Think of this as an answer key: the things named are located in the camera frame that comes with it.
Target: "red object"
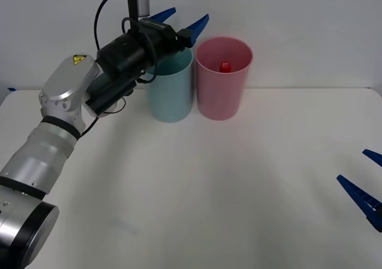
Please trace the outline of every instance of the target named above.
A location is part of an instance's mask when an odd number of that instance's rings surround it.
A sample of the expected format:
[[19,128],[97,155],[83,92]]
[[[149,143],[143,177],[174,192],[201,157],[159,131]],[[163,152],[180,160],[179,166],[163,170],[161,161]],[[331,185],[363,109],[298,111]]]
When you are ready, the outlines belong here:
[[223,61],[222,63],[220,63],[220,72],[221,73],[231,73],[232,71],[232,68],[231,68],[231,64],[229,63],[229,61]]

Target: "blue object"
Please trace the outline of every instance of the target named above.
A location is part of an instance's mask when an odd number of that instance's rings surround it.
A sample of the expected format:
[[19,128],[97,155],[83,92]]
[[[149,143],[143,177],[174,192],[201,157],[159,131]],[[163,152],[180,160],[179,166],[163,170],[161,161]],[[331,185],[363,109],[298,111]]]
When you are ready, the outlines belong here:
[[193,24],[191,24],[189,27],[186,28],[186,29],[192,30],[192,35],[190,37],[192,45],[195,44],[197,38],[199,37],[199,35],[201,35],[202,31],[204,30],[209,20],[210,20],[210,16],[206,14],[200,20],[194,22]]
[[[156,79],[147,85],[146,94],[152,115],[162,122],[177,122],[192,108],[192,51],[186,48],[158,65]],[[149,80],[153,69],[145,74]]]
[[149,19],[157,21],[158,23],[163,23],[166,19],[171,17],[176,12],[177,12],[177,10],[175,8],[170,8],[170,9],[165,10],[159,14],[155,14],[152,17],[149,17]]
[[337,180],[359,206],[359,208],[364,212],[371,225],[374,226],[374,228],[379,232],[382,232],[382,203],[357,187],[355,184],[351,183],[342,175],[339,175]]
[[371,150],[364,150],[362,152],[366,157],[370,158],[371,160],[375,161],[377,164],[379,164],[380,166],[382,166],[382,155],[381,154],[378,154],[374,151],[371,151]]

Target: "light blue cup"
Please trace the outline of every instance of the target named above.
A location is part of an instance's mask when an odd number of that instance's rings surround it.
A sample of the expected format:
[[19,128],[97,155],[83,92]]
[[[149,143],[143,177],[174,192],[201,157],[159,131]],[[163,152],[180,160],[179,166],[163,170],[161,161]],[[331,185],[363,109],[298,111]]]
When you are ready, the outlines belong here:
[[[156,79],[146,88],[151,113],[157,120],[177,122],[191,112],[192,61],[192,51],[185,49],[158,65]],[[153,71],[149,69],[145,79],[151,79]]]

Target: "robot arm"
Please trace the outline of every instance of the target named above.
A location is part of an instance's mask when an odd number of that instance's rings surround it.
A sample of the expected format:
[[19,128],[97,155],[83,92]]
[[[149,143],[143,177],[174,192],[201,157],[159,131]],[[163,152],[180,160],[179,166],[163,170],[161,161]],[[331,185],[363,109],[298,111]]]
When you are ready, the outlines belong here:
[[0,172],[0,268],[24,269],[53,229],[58,207],[42,200],[85,130],[82,106],[97,118],[112,111],[146,69],[192,47],[208,21],[207,15],[177,33],[163,23],[175,9],[138,21],[149,15],[149,1],[128,3],[132,28],[97,59],[78,54],[59,65],[39,94],[41,123]]

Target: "white wall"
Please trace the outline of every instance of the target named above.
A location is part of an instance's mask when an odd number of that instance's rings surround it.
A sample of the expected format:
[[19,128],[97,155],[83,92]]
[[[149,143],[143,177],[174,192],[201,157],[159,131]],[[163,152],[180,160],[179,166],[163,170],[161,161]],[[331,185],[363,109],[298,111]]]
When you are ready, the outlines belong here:
[[9,93],[10,91],[6,87],[4,87],[2,82],[0,81],[0,106]]
[[[39,88],[72,54],[96,54],[93,19],[101,0],[0,0],[0,80]],[[179,29],[210,13],[205,36],[248,42],[248,86],[382,84],[382,0],[151,0],[152,13],[177,7]],[[126,0],[99,21],[102,45],[121,34]]]

